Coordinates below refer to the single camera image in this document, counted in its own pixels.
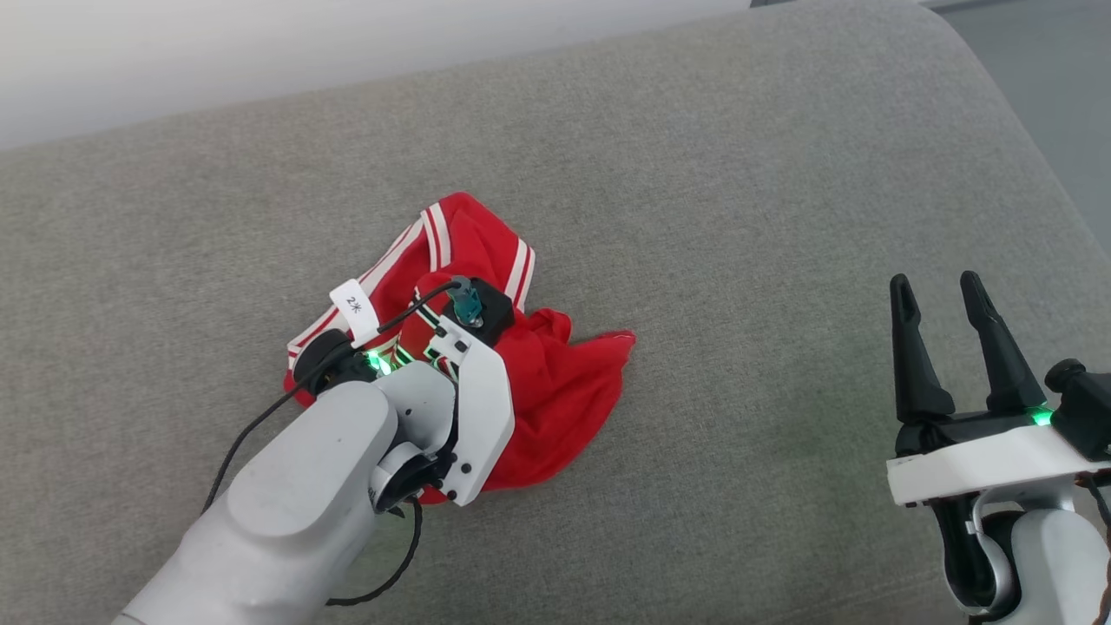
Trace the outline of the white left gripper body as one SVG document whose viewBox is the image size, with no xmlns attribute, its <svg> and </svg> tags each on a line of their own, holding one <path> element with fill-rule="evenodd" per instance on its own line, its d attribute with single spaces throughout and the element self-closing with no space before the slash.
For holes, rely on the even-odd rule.
<svg viewBox="0 0 1111 625">
<path fill-rule="evenodd" d="M 376 412 L 369 491 L 376 508 L 393 508 L 432 487 L 457 505 L 471 503 L 516 429 L 503 359 L 476 327 L 437 320 L 433 359 L 384 372 L 374 353 L 358 352 L 346 332 L 322 332 L 293 361 L 293 379 L 326 407 Z"/>
</svg>

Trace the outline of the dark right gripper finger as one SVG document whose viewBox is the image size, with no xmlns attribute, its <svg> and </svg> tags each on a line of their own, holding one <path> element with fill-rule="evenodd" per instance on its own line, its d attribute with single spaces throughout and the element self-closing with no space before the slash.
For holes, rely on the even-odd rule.
<svg viewBox="0 0 1111 625">
<path fill-rule="evenodd" d="M 890 281 L 895 417 L 901 424 L 948 422 L 955 400 L 941 387 L 920 333 L 921 310 L 909 278 Z"/>
<path fill-rule="evenodd" d="M 995 310 L 983 281 L 968 270 L 960 288 L 970 325 L 975 327 L 989 380 L 985 406 L 995 414 L 1017 414 L 1045 404 L 1038 379 L 1015 343 L 1003 316 Z"/>
</svg>

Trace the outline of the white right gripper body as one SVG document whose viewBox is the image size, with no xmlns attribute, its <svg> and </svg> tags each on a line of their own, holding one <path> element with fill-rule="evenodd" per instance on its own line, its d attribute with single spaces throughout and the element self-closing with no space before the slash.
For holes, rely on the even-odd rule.
<svg viewBox="0 0 1111 625">
<path fill-rule="evenodd" d="M 1080 454 L 1051 424 L 1045 407 L 1033 409 L 1033 424 L 885 463 L 885 480 L 897 505 L 927 503 L 973 493 L 1015 501 L 1068 488 L 1075 478 L 1107 475 L 1107 458 Z"/>
</svg>

